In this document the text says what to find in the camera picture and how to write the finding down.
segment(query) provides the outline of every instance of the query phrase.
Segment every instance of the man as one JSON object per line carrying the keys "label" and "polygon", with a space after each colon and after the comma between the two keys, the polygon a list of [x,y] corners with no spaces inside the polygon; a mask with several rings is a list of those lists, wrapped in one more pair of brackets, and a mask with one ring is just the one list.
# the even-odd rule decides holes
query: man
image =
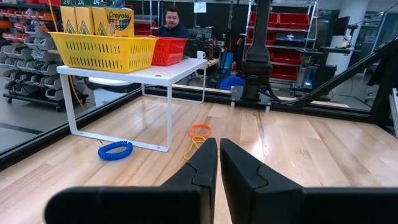
{"label": "man", "polygon": [[166,25],[159,29],[160,37],[189,38],[188,29],[180,23],[177,8],[171,6],[166,12]]}

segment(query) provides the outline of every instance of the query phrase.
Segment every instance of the cable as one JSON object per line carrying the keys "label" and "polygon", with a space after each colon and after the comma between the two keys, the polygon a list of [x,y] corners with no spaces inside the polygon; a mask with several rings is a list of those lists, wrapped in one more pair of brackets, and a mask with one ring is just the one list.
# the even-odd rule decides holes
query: cable
{"label": "cable", "polygon": [[[208,130],[208,132],[207,132],[207,134],[194,134],[193,130],[195,128],[206,128]],[[189,160],[187,154],[192,150],[193,145],[195,145],[199,149],[200,146],[198,145],[198,143],[204,143],[206,141],[206,139],[210,136],[210,134],[211,134],[210,125],[208,125],[208,124],[194,124],[194,125],[192,125],[191,128],[189,129],[189,133],[188,133],[188,135],[191,137],[192,144],[189,147],[189,149],[184,152],[184,155],[183,155],[184,159],[185,160]]]}
{"label": "cable", "polygon": [[[121,152],[107,153],[108,151],[117,149],[119,147],[126,147],[126,149]],[[98,156],[105,161],[115,161],[126,158],[132,153],[132,150],[133,146],[131,142],[119,141],[100,147],[98,150]]]}
{"label": "cable", "polygon": [[[203,139],[203,141],[197,141],[197,140],[195,140],[195,138],[201,138],[201,139]],[[194,136],[194,137],[191,138],[191,140],[192,140],[191,146],[189,147],[189,149],[183,155],[185,160],[189,160],[189,158],[187,157],[187,154],[191,151],[193,145],[195,145],[199,149],[198,143],[204,143],[206,141],[206,138],[203,137],[203,136]]]}
{"label": "cable", "polygon": [[55,31],[58,32],[58,26],[57,26],[57,23],[55,22],[55,16],[54,16],[54,12],[52,10],[51,0],[49,0],[49,6],[50,6],[50,12],[51,12],[51,16],[52,16],[52,21],[54,22],[54,26],[55,26]]}

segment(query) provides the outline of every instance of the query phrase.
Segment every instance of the crayon box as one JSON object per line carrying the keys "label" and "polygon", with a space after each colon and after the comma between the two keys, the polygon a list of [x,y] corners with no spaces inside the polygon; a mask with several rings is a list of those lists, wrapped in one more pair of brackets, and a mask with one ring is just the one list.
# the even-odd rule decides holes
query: crayon box
{"label": "crayon box", "polygon": [[61,6],[63,31],[69,34],[77,34],[76,12],[73,6]]}
{"label": "crayon box", "polygon": [[76,23],[78,34],[95,34],[93,11],[91,7],[76,7]]}
{"label": "crayon box", "polygon": [[93,7],[96,35],[134,37],[134,11]]}

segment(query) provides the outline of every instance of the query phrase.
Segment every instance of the yellow basket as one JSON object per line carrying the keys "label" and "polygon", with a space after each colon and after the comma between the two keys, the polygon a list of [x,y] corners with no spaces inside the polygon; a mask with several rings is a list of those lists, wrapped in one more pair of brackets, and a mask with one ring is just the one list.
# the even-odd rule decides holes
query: yellow basket
{"label": "yellow basket", "polygon": [[157,41],[145,37],[50,33],[65,65],[119,73],[150,67]]}

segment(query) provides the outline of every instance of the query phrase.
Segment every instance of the wooden tabletop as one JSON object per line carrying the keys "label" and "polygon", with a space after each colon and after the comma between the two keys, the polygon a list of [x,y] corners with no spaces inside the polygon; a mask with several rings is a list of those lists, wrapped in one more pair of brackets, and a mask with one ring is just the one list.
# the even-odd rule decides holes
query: wooden tabletop
{"label": "wooden tabletop", "polygon": [[[141,96],[83,130],[164,145],[166,107],[165,99]],[[169,152],[135,147],[129,157],[108,162],[98,157],[96,140],[69,135],[1,171],[0,223],[41,223],[47,200],[69,187],[160,185],[184,165],[183,154],[192,143],[188,130],[200,123],[212,127],[211,137],[217,142],[232,140],[303,186],[398,185],[394,159],[398,157],[398,140],[376,125],[174,101]],[[215,224],[228,223],[231,218],[219,165]]]}

